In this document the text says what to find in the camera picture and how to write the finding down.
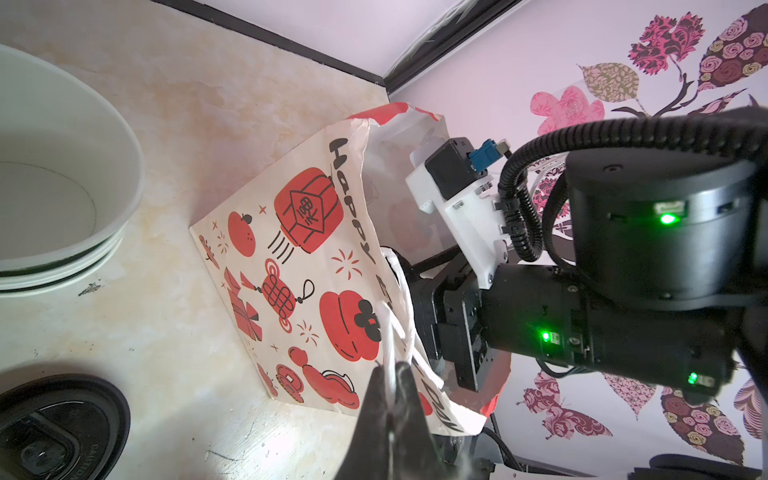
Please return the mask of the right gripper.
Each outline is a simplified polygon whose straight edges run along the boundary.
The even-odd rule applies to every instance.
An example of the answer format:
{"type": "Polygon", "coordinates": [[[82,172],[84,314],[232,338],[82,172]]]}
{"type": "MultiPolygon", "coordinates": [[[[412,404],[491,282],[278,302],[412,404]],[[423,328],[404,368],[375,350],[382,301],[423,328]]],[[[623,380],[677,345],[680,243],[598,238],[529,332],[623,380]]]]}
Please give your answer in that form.
{"type": "Polygon", "coordinates": [[[463,389],[480,391],[495,350],[547,372],[608,373],[702,400],[733,376],[735,336],[722,309],[627,310],[543,265],[503,264],[487,290],[462,257],[423,277],[430,267],[410,270],[417,330],[430,361],[451,363],[463,389]]]}

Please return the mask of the red white paper bag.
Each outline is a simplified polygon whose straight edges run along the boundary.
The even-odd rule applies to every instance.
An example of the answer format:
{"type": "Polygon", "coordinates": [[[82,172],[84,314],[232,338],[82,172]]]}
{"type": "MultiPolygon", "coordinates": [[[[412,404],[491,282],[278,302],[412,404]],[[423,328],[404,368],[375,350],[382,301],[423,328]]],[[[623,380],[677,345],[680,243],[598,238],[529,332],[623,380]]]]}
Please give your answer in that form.
{"type": "Polygon", "coordinates": [[[329,125],[215,207],[190,233],[269,396],[356,415],[393,349],[410,362],[429,429],[478,434],[504,377],[461,391],[438,373],[410,314],[407,262],[452,240],[407,184],[410,154],[445,119],[391,103],[329,125]]]}

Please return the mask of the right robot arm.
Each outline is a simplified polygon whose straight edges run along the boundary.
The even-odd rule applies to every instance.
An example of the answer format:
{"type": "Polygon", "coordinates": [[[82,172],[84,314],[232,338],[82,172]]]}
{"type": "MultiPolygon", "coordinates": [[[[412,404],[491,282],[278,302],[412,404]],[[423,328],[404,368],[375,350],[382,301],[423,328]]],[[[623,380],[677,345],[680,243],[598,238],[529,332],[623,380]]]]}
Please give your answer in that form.
{"type": "Polygon", "coordinates": [[[727,457],[710,402],[738,365],[767,393],[767,112],[602,120],[511,150],[440,141],[408,176],[455,246],[409,267],[434,367],[478,391],[490,350],[534,359],[525,400],[554,433],[599,433],[559,406],[556,379],[593,372],[664,388],[672,427],[712,454],[636,478],[758,479],[727,457]]]}

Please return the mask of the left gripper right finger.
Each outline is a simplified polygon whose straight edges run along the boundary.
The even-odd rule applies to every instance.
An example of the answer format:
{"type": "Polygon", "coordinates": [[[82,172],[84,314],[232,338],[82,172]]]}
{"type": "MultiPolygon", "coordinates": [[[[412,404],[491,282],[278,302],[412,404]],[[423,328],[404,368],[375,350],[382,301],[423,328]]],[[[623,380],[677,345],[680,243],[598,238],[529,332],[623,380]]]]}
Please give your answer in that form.
{"type": "Polygon", "coordinates": [[[411,365],[395,366],[395,393],[392,406],[392,478],[462,479],[460,467],[444,461],[419,397],[411,365]]]}

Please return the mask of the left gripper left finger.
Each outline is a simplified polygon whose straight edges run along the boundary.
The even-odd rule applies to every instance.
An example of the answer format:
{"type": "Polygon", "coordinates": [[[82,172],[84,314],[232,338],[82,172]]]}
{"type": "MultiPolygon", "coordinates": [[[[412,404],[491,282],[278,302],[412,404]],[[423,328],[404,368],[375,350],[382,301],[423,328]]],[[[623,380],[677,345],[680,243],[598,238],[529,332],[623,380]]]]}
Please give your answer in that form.
{"type": "Polygon", "coordinates": [[[347,453],[335,479],[388,479],[392,441],[385,373],[376,367],[359,411],[347,453]]]}

